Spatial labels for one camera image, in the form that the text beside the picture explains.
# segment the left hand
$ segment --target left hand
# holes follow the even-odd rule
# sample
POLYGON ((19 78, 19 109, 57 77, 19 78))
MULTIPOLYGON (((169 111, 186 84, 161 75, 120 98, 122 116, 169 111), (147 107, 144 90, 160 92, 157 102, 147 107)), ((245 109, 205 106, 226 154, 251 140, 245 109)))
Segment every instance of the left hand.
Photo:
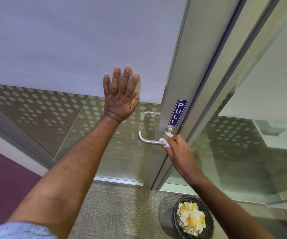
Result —
POLYGON ((120 72, 120 68, 116 67, 110 87, 108 74, 104 75, 103 80, 105 93, 104 115, 113 118, 119 123, 126 120, 139 104, 139 94, 136 93, 133 97, 133 93, 140 78, 138 74, 135 74, 127 88, 131 68, 129 66, 125 68, 120 84, 118 85, 120 72))

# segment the forearm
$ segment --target forearm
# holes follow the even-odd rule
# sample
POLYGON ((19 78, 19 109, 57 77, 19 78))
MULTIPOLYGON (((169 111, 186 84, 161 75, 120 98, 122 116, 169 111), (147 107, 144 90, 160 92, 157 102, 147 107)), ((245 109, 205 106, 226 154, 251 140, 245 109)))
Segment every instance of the forearm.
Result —
POLYGON ((198 169, 193 177, 187 178, 187 180, 209 207, 230 239, 275 239, 252 216, 210 182, 201 170, 198 169))
POLYGON ((60 237, 67 237, 118 125, 103 116, 34 186, 9 221, 44 224, 60 237))

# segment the glass door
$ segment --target glass door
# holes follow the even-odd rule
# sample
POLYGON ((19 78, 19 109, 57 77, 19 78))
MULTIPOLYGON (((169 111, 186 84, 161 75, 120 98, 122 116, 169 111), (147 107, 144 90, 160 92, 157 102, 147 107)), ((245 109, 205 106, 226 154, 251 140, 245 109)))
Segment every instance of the glass door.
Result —
MULTIPOLYGON (((178 132, 221 37, 244 3, 187 0, 177 43, 168 47, 173 57, 167 64, 165 88, 159 91, 163 92, 161 104, 142 101, 122 122, 103 155, 95 179, 152 187, 166 153, 160 145, 139 141, 138 131, 149 140, 161 138, 168 127, 172 127, 173 133, 178 132), (186 100, 187 105, 177 125, 169 126, 178 100, 186 100)), ((104 112, 104 102, 101 96, 0 84, 0 117, 8 120, 8 124, 0 123, 0 129, 19 143, 29 143, 26 148, 31 147, 40 160, 52 166, 96 125, 104 112), (14 128, 12 131, 24 131, 28 137, 24 139, 22 133, 15 136, 10 127, 14 128)))
MULTIPOLYGON (((212 98, 200 100, 205 84, 179 133, 229 197, 280 206, 287 201, 287 0, 268 4, 236 57, 212 98)), ((167 160, 160 174, 156 189, 195 194, 167 160)))

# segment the door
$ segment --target door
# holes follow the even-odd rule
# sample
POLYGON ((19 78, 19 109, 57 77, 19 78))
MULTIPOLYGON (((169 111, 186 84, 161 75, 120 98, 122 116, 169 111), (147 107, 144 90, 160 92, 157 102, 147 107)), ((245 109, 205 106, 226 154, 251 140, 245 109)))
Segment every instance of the door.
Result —
MULTIPOLYGON (((230 64, 215 85, 204 85, 180 133, 205 175, 230 198, 287 205, 281 202, 287 202, 287 0, 267 5, 230 64)), ((210 74, 208 81, 215 78, 210 74)), ((166 164, 159 189, 195 194, 166 164)))

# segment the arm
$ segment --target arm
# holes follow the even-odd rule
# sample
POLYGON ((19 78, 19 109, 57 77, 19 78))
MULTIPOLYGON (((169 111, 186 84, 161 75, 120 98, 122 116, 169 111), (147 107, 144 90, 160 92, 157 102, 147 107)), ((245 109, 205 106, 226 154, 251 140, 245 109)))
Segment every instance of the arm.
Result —
POLYGON ((230 239, 275 239, 245 210, 221 192, 197 167, 192 149, 180 136, 164 136, 173 166, 209 207, 230 239))
POLYGON ((132 99, 139 75, 134 75, 126 90, 131 68, 126 67, 118 87, 120 72, 115 68, 111 87, 109 76, 104 76, 105 111, 101 120, 42 177, 8 222, 34 222, 46 225, 59 238, 68 237, 111 137, 139 103, 138 94, 132 99))

